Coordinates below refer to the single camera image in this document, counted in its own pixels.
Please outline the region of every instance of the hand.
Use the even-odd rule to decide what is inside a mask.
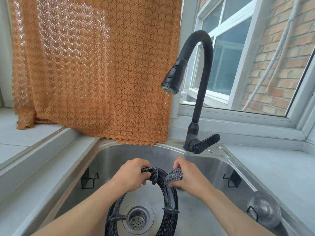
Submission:
[[[124,193],[135,191],[141,184],[145,185],[146,179],[151,176],[150,172],[141,173],[141,168],[149,167],[150,162],[140,158],[128,160],[120,167],[117,173],[111,179],[117,187],[122,187]]]
[[[210,190],[214,189],[210,181],[201,173],[199,168],[183,157],[179,157],[174,162],[174,169],[181,168],[183,179],[181,181],[173,181],[170,187],[180,187],[187,191],[188,194],[203,200],[207,197]]]

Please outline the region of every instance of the faucet button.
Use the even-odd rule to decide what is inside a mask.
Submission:
[[[168,73],[168,76],[167,76],[167,77],[172,78],[172,77],[173,77],[173,75],[174,75],[174,73],[175,73],[175,71],[176,71],[176,69],[175,69],[175,68],[171,68],[171,70],[169,71],[169,73]]]

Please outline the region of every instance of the kitchen sink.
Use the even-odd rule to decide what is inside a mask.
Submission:
[[[200,155],[194,155],[182,149],[183,142],[168,141],[167,144],[155,146],[134,146],[116,143],[113,140],[102,140],[99,152],[89,165],[90,177],[97,172],[99,179],[95,180],[94,189],[82,190],[81,181],[73,188],[69,196],[57,212],[55,218],[64,214],[85,198],[89,197],[100,186],[108,182],[127,160],[143,158],[150,161],[151,166],[159,167],[169,172],[173,162],[179,156],[199,167],[212,185],[246,212],[248,202],[257,190],[268,192],[268,189],[256,179],[237,159],[221,144],[211,146]],[[92,180],[86,187],[92,186]],[[282,220],[278,227],[271,230],[276,235],[313,235],[283,204],[269,192],[280,204]],[[186,192],[177,191],[179,200],[179,215],[175,231],[176,236],[185,235],[226,235],[211,211],[198,199]],[[150,235],[158,231],[162,218],[164,200],[158,185],[150,181],[138,190],[126,195],[120,207],[121,214],[127,214],[132,209],[135,215],[132,220],[118,221],[119,235]],[[98,224],[98,231],[92,235],[104,235],[106,215]]]

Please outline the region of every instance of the white pipe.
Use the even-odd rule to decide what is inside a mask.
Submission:
[[[276,59],[277,59],[277,56],[279,55],[283,45],[284,45],[284,42],[285,40],[287,39],[287,35],[288,35],[288,32],[289,32],[289,27],[291,26],[291,22],[294,20],[294,17],[296,16],[296,13],[297,13],[297,8],[298,8],[298,5],[300,3],[300,0],[295,0],[294,1],[294,5],[293,5],[293,8],[292,8],[292,11],[291,11],[291,14],[290,14],[290,17],[289,17],[289,20],[283,30],[283,34],[281,36],[281,39],[279,41],[279,44],[278,44],[278,47],[266,69],[266,71],[264,72],[264,75],[261,77],[261,79],[259,80],[257,86],[255,87],[254,91],[252,92],[252,94],[250,95],[247,103],[245,104],[245,106],[243,107],[243,111],[245,111],[250,103],[253,101],[253,98],[255,97],[255,95],[257,94],[259,88],[261,87],[262,83],[264,82],[264,80],[266,79],[267,75],[269,74],[273,64],[275,63]]]

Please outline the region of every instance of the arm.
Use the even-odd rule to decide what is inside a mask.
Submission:
[[[147,160],[139,158],[127,161],[108,183],[32,236],[88,235],[120,196],[146,184],[151,173],[141,173],[141,168],[149,166]]]
[[[170,186],[181,187],[204,202],[229,236],[274,236],[215,189],[195,164],[179,157],[174,162],[176,168],[181,168],[183,179]]]

